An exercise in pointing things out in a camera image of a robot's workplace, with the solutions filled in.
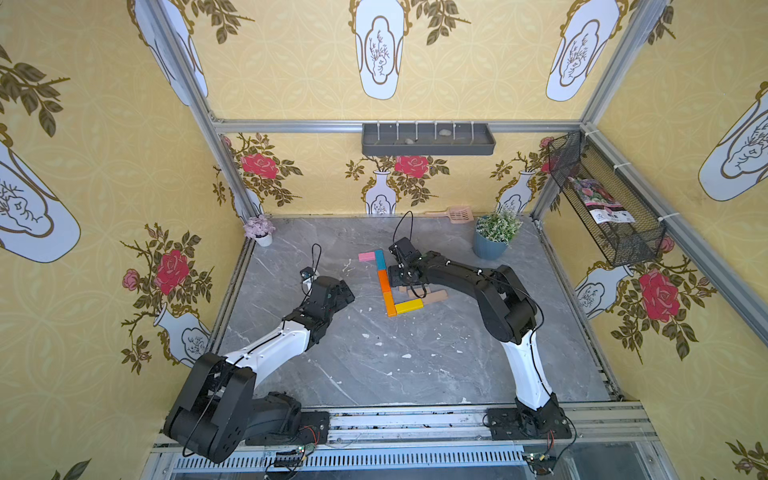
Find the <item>red orange wooden block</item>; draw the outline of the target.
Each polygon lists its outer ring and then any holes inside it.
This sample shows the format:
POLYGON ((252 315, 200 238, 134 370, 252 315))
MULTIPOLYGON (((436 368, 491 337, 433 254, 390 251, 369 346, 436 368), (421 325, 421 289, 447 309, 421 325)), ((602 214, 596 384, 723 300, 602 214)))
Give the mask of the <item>red orange wooden block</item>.
POLYGON ((382 293, 391 292, 388 272, 386 270, 378 270, 377 275, 378 275, 378 280, 379 280, 382 293))

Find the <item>teal wooden block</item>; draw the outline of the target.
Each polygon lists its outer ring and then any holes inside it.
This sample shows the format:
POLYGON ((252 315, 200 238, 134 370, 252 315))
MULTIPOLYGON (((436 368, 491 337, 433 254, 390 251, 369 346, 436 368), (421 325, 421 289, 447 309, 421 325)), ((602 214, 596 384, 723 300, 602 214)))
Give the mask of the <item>teal wooden block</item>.
POLYGON ((374 252, 374 254, 375 254, 375 261, 376 261, 377 269, 379 271, 385 271, 387 269, 387 264, 386 264, 386 260, 385 260, 383 251, 382 250, 376 250, 374 252))

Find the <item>yellow wooden block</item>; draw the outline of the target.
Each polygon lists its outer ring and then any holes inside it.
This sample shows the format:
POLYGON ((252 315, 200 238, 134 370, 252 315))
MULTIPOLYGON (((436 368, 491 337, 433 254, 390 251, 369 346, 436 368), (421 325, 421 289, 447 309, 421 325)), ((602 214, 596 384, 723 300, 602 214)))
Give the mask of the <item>yellow wooden block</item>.
POLYGON ((424 307, 422 299, 413 299, 407 302, 397 303, 395 310, 398 315, 420 310, 424 307))

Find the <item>tan wooden block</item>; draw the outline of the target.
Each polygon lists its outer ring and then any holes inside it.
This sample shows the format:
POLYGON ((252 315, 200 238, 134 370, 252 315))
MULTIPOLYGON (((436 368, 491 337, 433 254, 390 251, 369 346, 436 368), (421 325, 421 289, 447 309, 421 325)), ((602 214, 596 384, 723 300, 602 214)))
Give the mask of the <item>tan wooden block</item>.
POLYGON ((445 301, 449 298, 448 293, 445 290, 439 290, 428 293, 422 300, 424 305, 430 305, 438 302, 445 301))

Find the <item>amber orange wooden block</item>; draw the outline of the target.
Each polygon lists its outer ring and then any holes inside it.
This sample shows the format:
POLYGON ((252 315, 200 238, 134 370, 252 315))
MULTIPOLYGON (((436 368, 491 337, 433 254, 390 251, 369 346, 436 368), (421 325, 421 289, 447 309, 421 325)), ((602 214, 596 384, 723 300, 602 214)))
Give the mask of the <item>amber orange wooden block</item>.
POLYGON ((386 291, 386 292, 382 293, 382 296, 383 296, 383 299, 384 299, 384 302, 385 302, 385 308, 386 308, 387 315, 389 317, 396 316, 397 315, 397 309, 396 309, 396 304, 394 302, 392 293, 390 291, 386 291))

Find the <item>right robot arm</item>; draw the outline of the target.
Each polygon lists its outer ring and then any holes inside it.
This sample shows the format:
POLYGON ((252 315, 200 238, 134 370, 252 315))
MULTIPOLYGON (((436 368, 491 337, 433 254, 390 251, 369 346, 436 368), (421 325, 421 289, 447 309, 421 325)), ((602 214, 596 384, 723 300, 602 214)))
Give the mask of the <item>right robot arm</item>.
POLYGON ((474 267, 436 251, 421 253, 407 237, 390 245, 389 252, 396 260, 388 271, 393 286, 438 285, 473 298, 487 332, 501 343, 514 378, 515 408, 510 420, 489 413, 488 426, 510 439, 573 437, 570 419, 541 365, 537 331, 543 311, 514 270, 474 267))

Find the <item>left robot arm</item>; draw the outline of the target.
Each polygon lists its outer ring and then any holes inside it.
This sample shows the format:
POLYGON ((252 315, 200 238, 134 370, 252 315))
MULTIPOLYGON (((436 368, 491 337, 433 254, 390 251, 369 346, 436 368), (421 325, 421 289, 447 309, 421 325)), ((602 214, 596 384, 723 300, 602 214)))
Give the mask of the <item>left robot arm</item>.
POLYGON ((215 464, 242 443, 289 444, 318 432, 302 423, 302 405, 280 392, 254 396, 257 386, 327 333, 333 316, 355 296, 343 280, 319 276, 306 298, 261 339, 226 355, 207 352, 194 363, 166 416, 162 433, 215 464))

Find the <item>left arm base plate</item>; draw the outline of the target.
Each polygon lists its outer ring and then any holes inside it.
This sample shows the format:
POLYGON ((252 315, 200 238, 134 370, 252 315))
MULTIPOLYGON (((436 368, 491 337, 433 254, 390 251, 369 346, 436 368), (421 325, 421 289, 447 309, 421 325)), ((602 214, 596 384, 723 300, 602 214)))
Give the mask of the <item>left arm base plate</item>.
POLYGON ((245 440, 247 446, 324 445, 330 431, 328 411, 302 411, 287 427, 278 432, 273 429, 245 440))

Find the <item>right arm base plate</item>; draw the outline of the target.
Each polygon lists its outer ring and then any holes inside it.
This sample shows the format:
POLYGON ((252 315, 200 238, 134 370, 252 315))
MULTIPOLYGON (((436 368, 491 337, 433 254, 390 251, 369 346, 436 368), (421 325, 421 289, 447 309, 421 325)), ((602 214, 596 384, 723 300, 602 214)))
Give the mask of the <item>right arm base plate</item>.
POLYGON ((493 440, 571 439, 573 432, 564 412, 555 408, 490 408, 482 420, 493 440))

